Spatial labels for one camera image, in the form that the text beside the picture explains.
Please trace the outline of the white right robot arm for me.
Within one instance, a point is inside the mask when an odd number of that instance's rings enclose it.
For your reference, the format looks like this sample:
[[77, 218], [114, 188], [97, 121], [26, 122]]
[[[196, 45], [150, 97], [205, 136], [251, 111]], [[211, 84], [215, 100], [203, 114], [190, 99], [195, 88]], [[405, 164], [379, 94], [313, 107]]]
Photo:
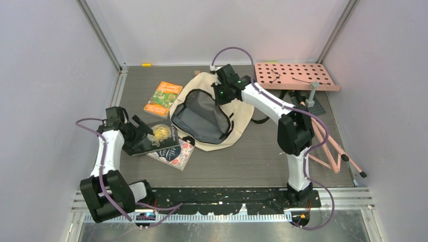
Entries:
[[287, 155], [288, 200], [291, 205], [301, 207], [313, 189], [306, 152], [311, 147], [314, 131], [307, 108], [294, 106], [270, 94], [249, 76], [239, 77], [230, 64], [210, 66], [209, 69], [218, 79], [212, 84], [217, 104], [237, 99], [262, 111], [275, 122], [277, 143]]

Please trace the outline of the patterned book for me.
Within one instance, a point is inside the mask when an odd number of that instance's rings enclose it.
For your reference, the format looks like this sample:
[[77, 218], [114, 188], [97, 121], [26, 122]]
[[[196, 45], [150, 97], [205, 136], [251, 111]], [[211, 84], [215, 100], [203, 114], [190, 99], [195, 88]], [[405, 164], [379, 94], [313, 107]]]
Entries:
[[177, 147], [148, 153], [147, 156], [183, 171], [195, 146], [190, 141], [183, 141], [181, 139], [179, 140], [179, 144], [180, 146]]

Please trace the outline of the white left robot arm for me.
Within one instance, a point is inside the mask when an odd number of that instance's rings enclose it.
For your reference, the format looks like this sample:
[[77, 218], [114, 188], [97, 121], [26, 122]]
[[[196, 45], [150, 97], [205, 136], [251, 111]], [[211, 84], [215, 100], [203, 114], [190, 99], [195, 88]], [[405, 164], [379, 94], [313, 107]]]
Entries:
[[119, 216], [128, 221], [138, 204], [143, 209], [150, 208], [155, 196], [148, 191], [145, 180], [128, 184], [119, 171], [121, 152], [132, 154], [137, 145], [153, 130], [138, 116], [132, 119], [123, 107], [113, 106], [106, 110], [106, 118], [93, 130], [76, 121], [76, 126], [94, 133], [99, 142], [98, 153], [90, 176], [80, 182], [80, 192], [92, 219], [101, 223]]

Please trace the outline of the orange green paperback book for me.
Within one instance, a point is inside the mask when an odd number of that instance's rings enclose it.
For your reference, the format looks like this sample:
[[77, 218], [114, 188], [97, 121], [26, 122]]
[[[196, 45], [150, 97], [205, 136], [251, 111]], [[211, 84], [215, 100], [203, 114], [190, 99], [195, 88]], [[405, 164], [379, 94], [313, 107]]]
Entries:
[[162, 81], [143, 110], [147, 113], [167, 118], [170, 108], [181, 93], [182, 88], [180, 85]]

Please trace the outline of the cream canvas backpack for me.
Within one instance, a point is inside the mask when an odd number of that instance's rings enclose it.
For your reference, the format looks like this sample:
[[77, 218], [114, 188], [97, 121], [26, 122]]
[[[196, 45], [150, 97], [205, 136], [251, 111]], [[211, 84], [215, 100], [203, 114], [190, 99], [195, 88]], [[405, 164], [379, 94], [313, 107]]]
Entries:
[[250, 123], [254, 106], [240, 100], [216, 105], [212, 84], [215, 75], [201, 72], [183, 88], [170, 108], [170, 119], [182, 140], [214, 151], [233, 146]]

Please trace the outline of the black moon cover book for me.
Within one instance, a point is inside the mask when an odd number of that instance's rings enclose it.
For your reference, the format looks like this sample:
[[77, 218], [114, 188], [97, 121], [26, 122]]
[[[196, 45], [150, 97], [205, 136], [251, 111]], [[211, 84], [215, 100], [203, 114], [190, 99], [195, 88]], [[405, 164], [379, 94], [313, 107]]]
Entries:
[[169, 119], [148, 124], [152, 134], [140, 135], [130, 144], [130, 156], [152, 153], [179, 146], [178, 132]]

